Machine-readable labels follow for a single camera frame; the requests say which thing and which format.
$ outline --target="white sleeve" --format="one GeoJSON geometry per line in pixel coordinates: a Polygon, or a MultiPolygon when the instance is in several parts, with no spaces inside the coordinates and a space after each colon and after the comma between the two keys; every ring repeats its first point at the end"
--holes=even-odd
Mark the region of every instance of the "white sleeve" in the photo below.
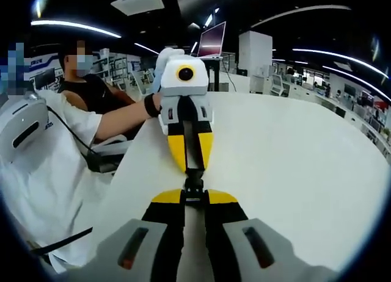
{"type": "Polygon", "coordinates": [[[63,95],[61,100],[65,121],[86,145],[90,145],[97,133],[102,115],[95,112],[86,112],[72,106],[63,95]]]}

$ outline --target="white glove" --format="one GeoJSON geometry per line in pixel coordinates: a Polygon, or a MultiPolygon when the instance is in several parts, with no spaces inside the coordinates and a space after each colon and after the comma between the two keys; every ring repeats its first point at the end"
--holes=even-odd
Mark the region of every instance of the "white glove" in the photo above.
{"type": "Polygon", "coordinates": [[[155,78],[152,84],[152,93],[157,93],[160,88],[161,77],[164,73],[164,69],[169,61],[169,57],[174,55],[183,55],[185,51],[183,49],[164,48],[156,61],[155,78]]]}

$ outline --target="black wristband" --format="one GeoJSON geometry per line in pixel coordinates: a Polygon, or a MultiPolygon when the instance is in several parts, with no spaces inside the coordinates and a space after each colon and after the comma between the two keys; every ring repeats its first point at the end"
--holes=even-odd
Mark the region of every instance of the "black wristband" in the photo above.
{"type": "Polygon", "coordinates": [[[151,117],[157,117],[160,114],[160,111],[156,110],[155,104],[153,102],[153,94],[150,94],[144,98],[145,110],[151,117]]]}

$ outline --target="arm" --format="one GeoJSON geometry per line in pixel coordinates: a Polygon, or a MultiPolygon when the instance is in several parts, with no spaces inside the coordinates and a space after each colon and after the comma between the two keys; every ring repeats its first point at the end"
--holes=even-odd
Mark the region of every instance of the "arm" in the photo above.
{"type": "Polygon", "coordinates": [[[127,103],[127,104],[133,104],[135,103],[132,98],[130,98],[125,92],[113,87],[112,85],[109,85],[106,83],[106,86],[109,88],[110,92],[119,100],[127,103]]]}
{"type": "Polygon", "coordinates": [[[66,97],[67,101],[72,105],[81,110],[88,111],[86,103],[83,99],[76,93],[70,91],[63,91],[62,94],[66,97]]]}
{"type": "MultiPolygon", "coordinates": [[[[153,95],[156,110],[160,109],[160,94],[153,95]]],[[[150,116],[145,110],[144,101],[110,111],[102,116],[95,138],[106,140],[139,125],[150,116]]]]}

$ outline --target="black shirt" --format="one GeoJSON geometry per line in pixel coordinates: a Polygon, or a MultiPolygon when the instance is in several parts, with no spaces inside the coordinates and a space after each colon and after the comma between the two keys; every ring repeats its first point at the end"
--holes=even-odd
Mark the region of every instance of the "black shirt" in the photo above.
{"type": "Polygon", "coordinates": [[[105,114],[128,105],[116,98],[98,76],[88,74],[83,79],[86,82],[62,82],[58,92],[70,91],[78,94],[87,105],[87,110],[98,114],[105,114]]]}

